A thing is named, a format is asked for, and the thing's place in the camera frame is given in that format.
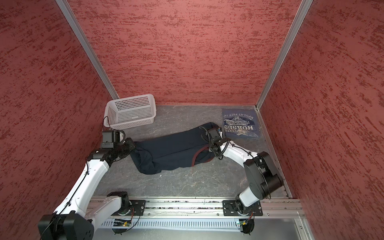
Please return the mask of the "white plastic laundry basket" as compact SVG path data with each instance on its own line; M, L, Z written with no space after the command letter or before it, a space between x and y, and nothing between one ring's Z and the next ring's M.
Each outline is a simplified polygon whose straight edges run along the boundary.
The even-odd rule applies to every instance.
M107 103L103 125L124 130L152 124L156 115L156 102L152 94L122 98Z

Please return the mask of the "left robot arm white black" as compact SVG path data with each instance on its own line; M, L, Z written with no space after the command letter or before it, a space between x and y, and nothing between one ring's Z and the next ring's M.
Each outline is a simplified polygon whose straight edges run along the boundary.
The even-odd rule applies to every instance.
M38 223L42 240L91 240L101 224L113 213L133 217L134 210L127 192L112 192L91 212L87 212L91 198L112 163L127 157L135 143L127 138L120 142L104 140L101 148L93 151L63 202Z

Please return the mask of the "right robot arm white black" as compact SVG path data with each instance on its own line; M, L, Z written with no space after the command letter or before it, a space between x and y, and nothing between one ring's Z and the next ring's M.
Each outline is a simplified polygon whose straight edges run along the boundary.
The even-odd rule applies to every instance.
M267 152L251 152L228 138L209 140L209 148L217 158L229 158L245 170L249 186L235 200L235 210L241 215L249 214L255 203L270 198L274 191L284 185L280 172Z

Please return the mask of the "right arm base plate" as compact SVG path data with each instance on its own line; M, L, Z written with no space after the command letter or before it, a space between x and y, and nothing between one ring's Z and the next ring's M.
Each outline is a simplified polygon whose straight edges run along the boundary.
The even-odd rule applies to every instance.
M263 215L263 210L260 201L255 202L251 206L245 207L240 200L224 200L223 204L223 213L224 216L243 216L250 217L256 216L260 217Z

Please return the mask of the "left corner aluminium post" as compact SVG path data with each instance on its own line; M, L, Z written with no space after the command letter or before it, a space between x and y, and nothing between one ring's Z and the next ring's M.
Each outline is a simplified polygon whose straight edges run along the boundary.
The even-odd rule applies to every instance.
M108 77L108 75L107 75L106 71L104 70L100 60L98 59L95 51L93 50L89 40L87 39L84 31L82 30L78 20L76 19L75 14L72 11L68 1L56 0L56 3L59 6L64 17L66 18L67 22L69 23L74 34L76 35L81 46L83 47L86 55L88 56L89 60L91 61L92 65L93 65L93 67L95 68L96 72L98 73L99 77L101 78L102 82L104 83L109 94L111 95L111 97L114 100L118 99L119 95L118 95L117 91L115 90L110 78Z

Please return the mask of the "corner aluminium post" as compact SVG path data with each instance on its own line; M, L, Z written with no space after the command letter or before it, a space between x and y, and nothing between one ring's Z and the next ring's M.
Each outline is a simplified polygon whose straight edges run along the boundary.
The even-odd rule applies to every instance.
M83 47L86 55L88 56L89 60L91 61L92 65L93 65L93 67L95 68L96 72L98 73L99 77L101 78L102 82L104 83L109 94L111 95L111 97L114 100L118 99L119 95L118 95L117 91L115 90L110 78L108 77L108 75L107 75L106 71L104 70L100 60L98 59L95 51L93 50L89 40L87 39L84 31L82 30L78 20L76 19L75 14L72 11L68 1L56 0L56 3L59 6L64 17L66 18L67 22L69 23L74 34L76 35L81 46Z
M279 51L278 57L275 61L274 66L272 67L272 70L270 72L270 75L266 81L266 84L262 90L262 93L256 103L255 110L260 111L262 108L262 105L267 98L267 95L280 71L280 68L282 67L284 60L297 36L297 33L302 26L302 23L313 3L313 0L302 0L301 4L298 8L298 11L293 19L293 22L290 26L290 29L286 35L286 38L284 40L284 43Z

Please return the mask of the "grey blue tank top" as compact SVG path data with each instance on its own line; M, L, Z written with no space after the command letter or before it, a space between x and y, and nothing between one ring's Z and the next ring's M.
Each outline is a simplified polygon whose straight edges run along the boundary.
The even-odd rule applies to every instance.
M254 110L222 109L223 131L230 138L259 138L260 124Z

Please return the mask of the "dark navy tank top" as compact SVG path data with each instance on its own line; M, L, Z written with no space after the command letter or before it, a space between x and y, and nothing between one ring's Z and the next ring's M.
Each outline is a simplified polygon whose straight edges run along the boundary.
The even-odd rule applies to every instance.
M218 127L209 122L188 131L135 142L131 158L138 171L145 175L208 163L215 155L209 150L206 131Z

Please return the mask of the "aluminium front rail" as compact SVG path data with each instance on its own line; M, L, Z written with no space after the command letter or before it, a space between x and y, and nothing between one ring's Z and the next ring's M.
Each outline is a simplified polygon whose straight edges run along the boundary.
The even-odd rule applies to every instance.
M130 200L146 200L144 218L241 218L243 216L224 216L223 198L183 198L183 197L130 197ZM299 219L305 218L300 200L271 199L261 202L263 215L254 218L265 219Z

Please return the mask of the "right corner aluminium post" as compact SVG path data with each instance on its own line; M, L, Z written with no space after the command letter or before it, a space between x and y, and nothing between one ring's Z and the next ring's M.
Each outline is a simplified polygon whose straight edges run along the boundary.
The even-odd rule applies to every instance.
M297 36L297 33L302 26L302 23L313 3L313 0L302 0L301 4L298 8L298 11L293 19L293 22L290 26L290 29L286 35L286 38L284 40L284 43L279 51L278 57L275 61L274 66L272 67L272 70L270 72L270 75L266 81L266 84L262 90L262 93L256 103L255 110L260 111L262 108L262 105L267 98L267 95L280 71L280 68L282 67L284 60Z

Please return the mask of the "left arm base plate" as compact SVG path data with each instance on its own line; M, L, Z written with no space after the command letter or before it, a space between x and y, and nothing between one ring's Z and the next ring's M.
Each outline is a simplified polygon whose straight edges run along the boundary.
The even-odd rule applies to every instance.
M146 200L129 200L128 207L124 207L119 216L142 216L146 208Z

